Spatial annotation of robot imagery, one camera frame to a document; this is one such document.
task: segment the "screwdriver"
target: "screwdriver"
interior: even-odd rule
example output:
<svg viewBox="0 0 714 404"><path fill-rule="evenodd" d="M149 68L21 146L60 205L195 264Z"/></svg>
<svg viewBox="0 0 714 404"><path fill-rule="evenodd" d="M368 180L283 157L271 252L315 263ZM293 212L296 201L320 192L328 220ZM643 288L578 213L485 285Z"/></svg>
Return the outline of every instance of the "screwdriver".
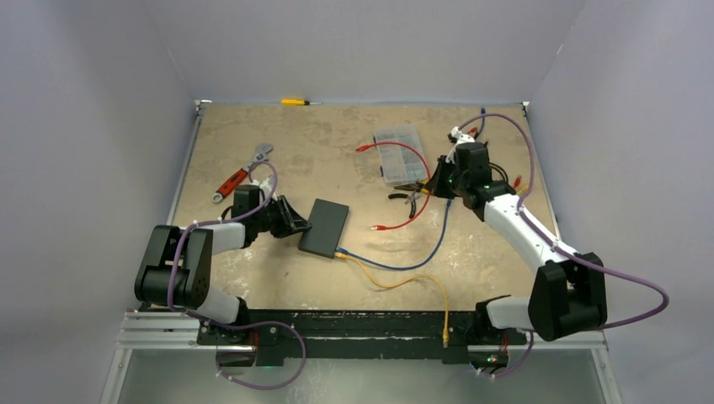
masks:
<svg viewBox="0 0 714 404"><path fill-rule="evenodd" d="M322 103L311 103L305 99L283 98L280 102L283 105L322 105Z"/></svg>

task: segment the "work surface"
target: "work surface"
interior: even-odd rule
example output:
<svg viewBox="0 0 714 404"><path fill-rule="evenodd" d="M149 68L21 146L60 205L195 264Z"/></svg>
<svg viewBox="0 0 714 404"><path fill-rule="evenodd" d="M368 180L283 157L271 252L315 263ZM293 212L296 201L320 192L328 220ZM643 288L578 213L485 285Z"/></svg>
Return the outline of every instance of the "work surface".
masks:
<svg viewBox="0 0 714 404"><path fill-rule="evenodd" d="M432 198L412 224L393 231L372 231L374 224L396 225L408 218L403 200L388 200L376 149L357 153L372 142L375 128L415 124L432 170L452 145L446 134L480 113L481 107L445 106L247 106L212 104L196 139L173 223L214 220L232 202L216 205L210 197L226 178L246 164L261 142L274 144L270 161L283 194L303 217L315 198L349 206L339 246L376 261L411 265L424 260L439 239L445 199ZM512 117L527 130L520 107L489 108ZM528 151L508 121L486 118L480 141L488 140L492 162L511 177L528 181ZM269 174L258 167L255 178ZM531 212L553 230L546 195L536 169ZM321 258L297 249L300 236L274 239L262 233L250 248L213 257L211 284L241 296L248 307L270 309L442 310L443 298L428 280L395 290L379 290L355 264ZM432 274L449 294L452 310L473 310L476 302L498 295L528 295L533 274L493 229L465 208L451 206L446 235L430 263L407 272L374 268L383 283L411 274Z"/></svg>

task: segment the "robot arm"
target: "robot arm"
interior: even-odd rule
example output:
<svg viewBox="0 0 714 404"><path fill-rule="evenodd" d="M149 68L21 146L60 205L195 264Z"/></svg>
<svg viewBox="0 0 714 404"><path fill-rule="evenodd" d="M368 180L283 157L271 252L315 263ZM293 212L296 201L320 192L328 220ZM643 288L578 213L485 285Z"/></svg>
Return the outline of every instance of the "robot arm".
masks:
<svg viewBox="0 0 714 404"><path fill-rule="evenodd" d="M272 184L266 180L258 186L241 185L233 196L232 217L238 217L260 204L261 194L269 194ZM231 296L210 284L211 256L229 250L246 248L258 234L269 231L283 238L310 230L312 226L292 209L285 196L273 198L256 214L240 222L202 226L193 230L181 252L173 288L176 306L225 324L247 324L245 300ZM139 301L165 306L173 255L181 232L177 226L156 226L141 261L134 283Z"/></svg>
<svg viewBox="0 0 714 404"><path fill-rule="evenodd" d="M426 189L440 198L461 197L464 206L498 231L535 272L528 298L501 296L476 304L474 331L483 339L497 339L507 328L537 332L552 341L575 332L605 324L605 277L602 273L554 252L520 215L527 215L552 240L550 233L524 207L519 197L503 181L494 181L488 167L488 150L455 128L456 145L439 159ZM601 265L593 254L579 254L562 242L558 246L572 255Z"/></svg>

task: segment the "pliers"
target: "pliers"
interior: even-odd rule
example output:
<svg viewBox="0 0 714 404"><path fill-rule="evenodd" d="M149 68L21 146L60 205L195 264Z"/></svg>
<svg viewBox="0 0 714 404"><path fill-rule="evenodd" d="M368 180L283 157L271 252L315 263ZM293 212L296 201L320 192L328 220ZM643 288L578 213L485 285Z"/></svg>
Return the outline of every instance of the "pliers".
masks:
<svg viewBox="0 0 714 404"><path fill-rule="evenodd" d="M429 194L429 191L424 188L423 183L408 183L406 185L398 185L394 187L401 191L412 191L411 194L395 193L387 195L389 199L406 199L406 203L412 203L412 210L409 212L409 219L413 218L417 213L417 199L421 194Z"/></svg>

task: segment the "gray wall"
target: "gray wall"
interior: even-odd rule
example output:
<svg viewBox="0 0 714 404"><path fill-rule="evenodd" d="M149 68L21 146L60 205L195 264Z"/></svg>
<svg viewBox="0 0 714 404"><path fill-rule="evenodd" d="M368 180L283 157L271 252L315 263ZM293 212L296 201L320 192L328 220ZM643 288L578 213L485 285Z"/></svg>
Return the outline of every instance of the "gray wall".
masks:
<svg viewBox="0 0 714 404"><path fill-rule="evenodd" d="M711 402L714 3L588 1L530 104L564 238L664 286L607 332L626 402ZM608 283L610 318L657 305Z"/></svg>
<svg viewBox="0 0 714 404"><path fill-rule="evenodd" d="M195 98L528 100L585 0L147 0Z"/></svg>
<svg viewBox="0 0 714 404"><path fill-rule="evenodd" d="M97 402L190 132L141 1L0 6L0 391Z"/></svg>

